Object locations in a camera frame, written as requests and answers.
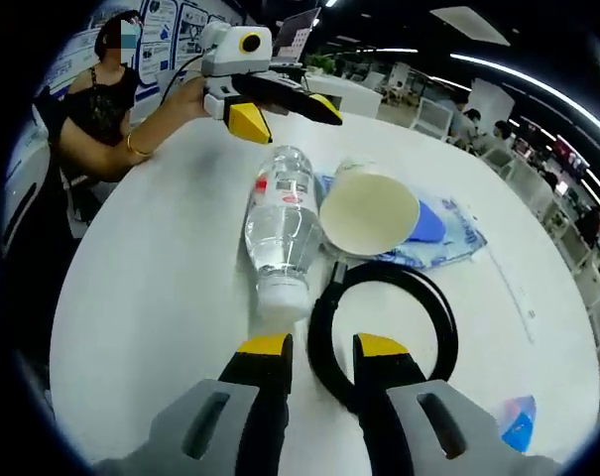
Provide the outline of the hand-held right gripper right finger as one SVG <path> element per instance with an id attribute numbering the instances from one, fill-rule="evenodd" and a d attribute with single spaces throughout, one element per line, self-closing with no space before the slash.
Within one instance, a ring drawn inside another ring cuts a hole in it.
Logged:
<path id="1" fill-rule="evenodd" d="M 443 380 L 428 381 L 406 347 L 353 338 L 358 418 L 375 475 L 557 475 L 558 463 L 502 440 L 494 418 Z"/>

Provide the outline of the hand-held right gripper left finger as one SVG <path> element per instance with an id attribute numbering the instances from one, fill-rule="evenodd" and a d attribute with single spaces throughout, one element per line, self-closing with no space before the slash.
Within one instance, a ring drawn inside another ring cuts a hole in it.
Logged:
<path id="1" fill-rule="evenodd" d="M 196 383 L 153 419 L 148 439 L 97 475 L 275 475 L 289 423 L 293 338 L 244 342 L 217 379 Z"/>

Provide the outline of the person's left hand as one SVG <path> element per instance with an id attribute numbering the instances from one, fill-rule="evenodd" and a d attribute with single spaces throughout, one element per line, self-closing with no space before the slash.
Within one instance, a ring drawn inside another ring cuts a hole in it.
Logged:
<path id="1" fill-rule="evenodd" d="M 205 86 L 205 76 L 193 77 L 171 96 L 172 103 L 187 120 L 210 116 L 204 108 Z"/>

